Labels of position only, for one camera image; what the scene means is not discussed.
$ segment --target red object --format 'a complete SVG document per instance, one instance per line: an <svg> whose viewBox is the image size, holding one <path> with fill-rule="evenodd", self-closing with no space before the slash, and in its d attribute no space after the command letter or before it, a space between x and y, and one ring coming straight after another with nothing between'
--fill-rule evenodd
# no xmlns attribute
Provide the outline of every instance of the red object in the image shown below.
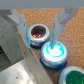
<svg viewBox="0 0 84 84"><path fill-rule="evenodd" d="M45 35L45 33L46 33L46 29L43 26L35 26L31 30L31 34L35 38L41 38L41 37L43 37Z"/></svg>

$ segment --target orange surface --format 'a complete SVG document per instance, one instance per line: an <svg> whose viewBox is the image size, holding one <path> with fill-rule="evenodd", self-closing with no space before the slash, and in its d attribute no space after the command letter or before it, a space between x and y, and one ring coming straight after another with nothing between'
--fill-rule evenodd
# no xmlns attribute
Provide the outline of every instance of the orange surface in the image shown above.
<svg viewBox="0 0 84 84"><path fill-rule="evenodd" d="M61 11L61 8L21 9L17 11L25 16L26 23L29 27L33 24L41 23L51 28L54 17ZM64 43L69 51L66 67L79 66L84 69L84 8L80 8L78 14L66 24L58 40ZM40 50L33 49L33 51L38 59L40 59ZM53 83L57 84L63 69L59 71L45 69Z"/></svg>

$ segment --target gray panel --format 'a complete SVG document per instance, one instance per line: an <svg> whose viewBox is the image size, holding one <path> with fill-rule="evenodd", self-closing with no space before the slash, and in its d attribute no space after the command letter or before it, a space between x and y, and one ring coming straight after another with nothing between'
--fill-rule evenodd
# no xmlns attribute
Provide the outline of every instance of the gray panel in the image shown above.
<svg viewBox="0 0 84 84"><path fill-rule="evenodd" d="M0 17L0 45L12 63L22 57L13 27L2 17Z"/></svg>
<svg viewBox="0 0 84 84"><path fill-rule="evenodd" d="M0 72L0 84L36 84L25 60Z"/></svg>
<svg viewBox="0 0 84 84"><path fill-rule="evenodd" d="M0 0L0 9L80 8L84 0Z"/></svg>

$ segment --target cyan light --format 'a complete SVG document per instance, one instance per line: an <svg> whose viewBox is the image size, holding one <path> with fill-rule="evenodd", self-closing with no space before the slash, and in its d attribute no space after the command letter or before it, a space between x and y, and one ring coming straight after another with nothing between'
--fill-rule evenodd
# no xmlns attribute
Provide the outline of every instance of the cyan light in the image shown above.
<svg viewBox="0 0 84 84"><path fill-rule="evenodd" d="M54 56L54 57L60 57L64 54L64 49L62 45L59 43L56 43L53 49L51 49L50 44L47 45L46 51L50 56Z"/></svg>

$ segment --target green lid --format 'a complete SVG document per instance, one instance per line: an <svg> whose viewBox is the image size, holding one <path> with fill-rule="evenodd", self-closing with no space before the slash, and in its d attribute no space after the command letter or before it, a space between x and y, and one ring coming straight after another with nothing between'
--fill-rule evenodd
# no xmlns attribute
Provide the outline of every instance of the green lid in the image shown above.
<svg viewBox="0 0 84 84"><path fill-rule="evenodd" d="M66 77L66 84L84 84L84 74L71 71Z"/></svg>

